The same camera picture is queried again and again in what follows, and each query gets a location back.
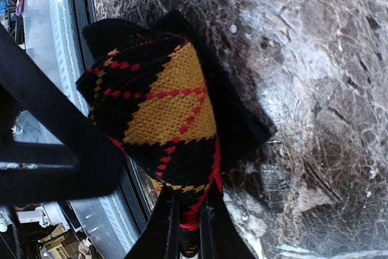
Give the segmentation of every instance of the brown marble table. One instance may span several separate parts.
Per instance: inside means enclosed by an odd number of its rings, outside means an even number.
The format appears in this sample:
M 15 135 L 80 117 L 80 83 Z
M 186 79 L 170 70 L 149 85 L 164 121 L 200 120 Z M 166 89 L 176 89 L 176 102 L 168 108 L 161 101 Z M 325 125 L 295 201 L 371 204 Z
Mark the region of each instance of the brown marble table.
M 95 0 L 147 25 L 179 9 L 272 140 L 225 175 L 258 258 L 388 258 L 388 0 Z

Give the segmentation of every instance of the black cable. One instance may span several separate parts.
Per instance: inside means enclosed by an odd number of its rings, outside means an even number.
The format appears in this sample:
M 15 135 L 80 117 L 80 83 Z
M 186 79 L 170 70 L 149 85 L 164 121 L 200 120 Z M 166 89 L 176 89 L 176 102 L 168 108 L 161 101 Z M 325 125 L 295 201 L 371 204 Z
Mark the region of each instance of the black cable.
M 22 236 L 20 234 L 19 226 L 19 218 L 15 211 L 15 209 L 11 206 L 5 207 L 7 210 L 7 215 L 12 223 L 12 232 L 13 239 L 15 240 L 15 249 L 16 249 L 16 259 L 25 259 L 24 245 L 22 243 Z

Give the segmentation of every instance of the marble surface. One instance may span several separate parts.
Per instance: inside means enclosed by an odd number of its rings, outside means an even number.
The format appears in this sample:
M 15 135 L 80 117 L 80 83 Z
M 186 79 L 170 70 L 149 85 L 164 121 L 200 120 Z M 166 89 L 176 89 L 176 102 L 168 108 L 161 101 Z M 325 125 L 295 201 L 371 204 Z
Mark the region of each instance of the marble surface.
M 147 25 L 177 8 L 278 129 L 225 174 L 258 258 L 388 258 L 387 0 L 95 0 Z

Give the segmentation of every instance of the marble countertop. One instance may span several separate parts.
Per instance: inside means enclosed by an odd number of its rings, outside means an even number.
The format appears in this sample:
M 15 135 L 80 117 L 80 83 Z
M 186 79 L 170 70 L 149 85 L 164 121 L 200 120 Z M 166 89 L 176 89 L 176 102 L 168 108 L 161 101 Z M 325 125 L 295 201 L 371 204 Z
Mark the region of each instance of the marble countertop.
M 95 0 L 147 25 L 179 9 L 277 132 L 225 175 L 258 258 L 388 258 L 387 0 Z

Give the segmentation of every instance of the knitted fabric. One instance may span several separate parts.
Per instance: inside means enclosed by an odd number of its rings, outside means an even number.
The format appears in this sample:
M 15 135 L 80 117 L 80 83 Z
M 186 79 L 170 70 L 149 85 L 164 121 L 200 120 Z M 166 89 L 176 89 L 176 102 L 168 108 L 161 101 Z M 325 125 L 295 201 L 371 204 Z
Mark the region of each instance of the knitted fabric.
M 181 205 L 181 251 L 192 257 L 210 185 L 222 190 L 216 122 L 196 50 L 169 33 L 138 35 L 77 82 L 90 119 Z

